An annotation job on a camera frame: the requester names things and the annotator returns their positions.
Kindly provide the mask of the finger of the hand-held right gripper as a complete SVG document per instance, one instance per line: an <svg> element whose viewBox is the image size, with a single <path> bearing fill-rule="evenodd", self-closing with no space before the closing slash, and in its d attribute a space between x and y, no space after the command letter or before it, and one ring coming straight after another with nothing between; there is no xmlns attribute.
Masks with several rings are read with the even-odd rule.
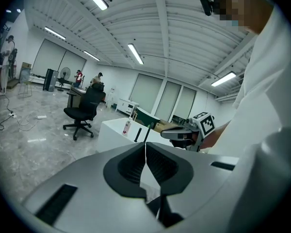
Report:
<svg viewBox="0 0 291 233"><path fill-rule="evenodd" d="M192 131L185 127L173 127L161 131L161 137L169 140L184 140L192 138Z"/></svg>

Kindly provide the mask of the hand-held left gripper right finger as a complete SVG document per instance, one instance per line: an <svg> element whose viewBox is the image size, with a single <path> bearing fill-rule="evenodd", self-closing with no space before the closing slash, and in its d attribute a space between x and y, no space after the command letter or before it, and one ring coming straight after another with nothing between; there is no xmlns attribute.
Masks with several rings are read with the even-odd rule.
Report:
<svg viewBox="0 0 291 233"><path fill-rule="evenodd" d="M160 187L160 196L149 203L151 212L191 216L219 190L238 160L148 142L146 164Z"/></svg>

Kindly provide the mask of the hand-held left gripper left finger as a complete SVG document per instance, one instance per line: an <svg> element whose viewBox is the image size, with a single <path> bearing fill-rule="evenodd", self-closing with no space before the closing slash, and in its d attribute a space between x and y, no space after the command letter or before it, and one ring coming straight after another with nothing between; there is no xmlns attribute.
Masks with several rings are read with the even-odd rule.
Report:
<svg viewBox="0 0 291 233"><path fill-rule="evenodd" d="M81 158L41 183L23 206L56 229L162 229L144 198L127 198L105 181L103 169L130 144Z"/></svg>

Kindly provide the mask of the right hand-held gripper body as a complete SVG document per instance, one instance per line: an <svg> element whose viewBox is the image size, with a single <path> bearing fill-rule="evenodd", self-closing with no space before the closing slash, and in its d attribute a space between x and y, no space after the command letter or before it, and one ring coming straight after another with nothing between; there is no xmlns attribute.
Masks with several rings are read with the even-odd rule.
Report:
<svg viewBox="0 0 291 233"><path fill-rule="evenodd" d="M204 139L215 130L214 117L207 112L202 112L194 117L187 118L183 125L192 131L191 139L169 140L174 147L199 152Z"/></svg>

